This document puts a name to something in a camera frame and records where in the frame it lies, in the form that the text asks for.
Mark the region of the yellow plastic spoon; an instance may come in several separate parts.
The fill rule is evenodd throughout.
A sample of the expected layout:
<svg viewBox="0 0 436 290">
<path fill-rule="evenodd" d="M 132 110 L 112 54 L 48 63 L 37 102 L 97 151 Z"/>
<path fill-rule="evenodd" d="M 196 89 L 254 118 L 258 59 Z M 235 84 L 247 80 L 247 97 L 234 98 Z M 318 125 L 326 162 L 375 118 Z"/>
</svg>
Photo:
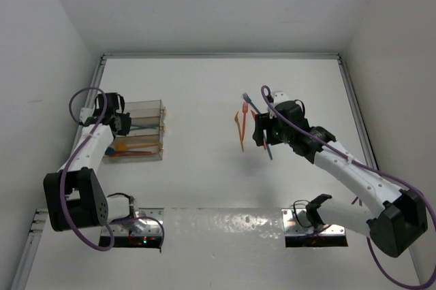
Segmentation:
<svg viewBox="0 0 436 290">
<path fill-rule="evenodd" d="M 141 149 L 141 148 L 150 148 L 150 147 L 154 147 L 154 146 L 158 146 L 158 143 L 151 143 L 151 144 L 133 144 L 133 145 L 128 145 L 128 144 L 117 144 L 115 146 L 115 150 L 117 151 L 131 151 L 131 150 L 135 150 L 135 149 Z"/>
</svg>

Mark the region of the blue plastic fork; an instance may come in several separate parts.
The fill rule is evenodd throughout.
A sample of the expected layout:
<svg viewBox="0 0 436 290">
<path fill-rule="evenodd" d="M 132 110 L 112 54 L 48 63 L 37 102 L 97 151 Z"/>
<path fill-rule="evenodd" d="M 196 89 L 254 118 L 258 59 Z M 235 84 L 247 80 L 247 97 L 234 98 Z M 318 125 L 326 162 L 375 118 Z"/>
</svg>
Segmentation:
<svg viewBox="0 0 436 290">
<path fill-rule="evenodd" d="M 253 103 L 253 101 L 251 100 L 250 96 L 247 93 L 243 93 L 242 96 L 243 96 L 243 99 L 245 100 L 245 102 L 247 102 L 251 106 L 251 108 L 255 111 L 256 114 L 261 114 L 260 110 Z"/>
</svg>

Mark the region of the blue plastic spoon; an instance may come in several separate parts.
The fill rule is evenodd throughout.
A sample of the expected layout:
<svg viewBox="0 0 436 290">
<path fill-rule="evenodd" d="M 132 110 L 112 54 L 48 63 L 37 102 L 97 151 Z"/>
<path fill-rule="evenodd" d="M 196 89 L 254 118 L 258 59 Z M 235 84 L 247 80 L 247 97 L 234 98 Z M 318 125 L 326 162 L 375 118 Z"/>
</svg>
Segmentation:
<svg viewBox="0 0 436 290">
<path fill-rule="evenodd" d="M 108 147 L 105 151 L 106 156 L 115 156 L 115 155 L 122 155 L 122 154 L 131 154 L 133 153 L 133 150 L 117 150 L 112 147 Z"/>
</svg>

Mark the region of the orange plastic spoon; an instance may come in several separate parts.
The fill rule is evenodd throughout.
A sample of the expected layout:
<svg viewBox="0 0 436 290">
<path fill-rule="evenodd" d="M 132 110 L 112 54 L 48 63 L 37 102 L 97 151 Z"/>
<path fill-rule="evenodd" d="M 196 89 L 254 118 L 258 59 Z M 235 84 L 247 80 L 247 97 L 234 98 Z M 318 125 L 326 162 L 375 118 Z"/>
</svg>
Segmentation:
<svg viewBox="0 0 436 290">
<path fill-rule="evenodd" d="M 109 157 L 153 156 L 153 155 L 155 155 L 155 153 L 131 153 L 131 154 L 109 156 Z"/>
</svg>

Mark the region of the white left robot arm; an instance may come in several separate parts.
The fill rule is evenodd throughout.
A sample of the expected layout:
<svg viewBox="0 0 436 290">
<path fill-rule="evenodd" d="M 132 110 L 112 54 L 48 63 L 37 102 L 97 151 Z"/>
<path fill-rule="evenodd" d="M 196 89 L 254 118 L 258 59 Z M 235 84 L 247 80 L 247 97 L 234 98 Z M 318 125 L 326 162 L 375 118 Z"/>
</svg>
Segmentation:
<svg viewBox="0 0 436 290">
<path fill-rule="evenodd" d="M 61 200 L 81 229 L 103 226 L 130 214 L 130 198 L 107 197 L 96 173 L 107 149 L 118 135 L 127 135 L 131 118 L 124 112 L 124 98 L 118 93 L 99 94 L 91 115 L 80 119 L 82 133 L 69 160 L 43 181 L 50 223 L 55 231 L 70 230 Z"/>
</svg>

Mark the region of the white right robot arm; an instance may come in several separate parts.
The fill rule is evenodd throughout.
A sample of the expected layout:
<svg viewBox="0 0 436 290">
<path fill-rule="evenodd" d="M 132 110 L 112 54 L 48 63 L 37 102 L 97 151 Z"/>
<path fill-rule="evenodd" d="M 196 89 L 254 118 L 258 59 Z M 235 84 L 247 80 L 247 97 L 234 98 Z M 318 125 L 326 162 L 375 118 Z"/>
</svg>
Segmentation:
<svg viewBox="0 0 436 290">
<path fill-rule="evenodd" d="M 333 134 L 310 126 L 305 109 L 286 94 L 273 93 L 265 100 L 268 111 L 255 118 L 253 140 L 257 146 L 287 144 L 365 204 L 365 208 L 347 208 L 331 195 L 318 195 L 305 206 L 305 228 L 339 224 L 370 238 L 390 257 L 400 256 L 427 231 L 426 206 L 416 191 L 402 189 L 362 167 Z"/>
</svg>

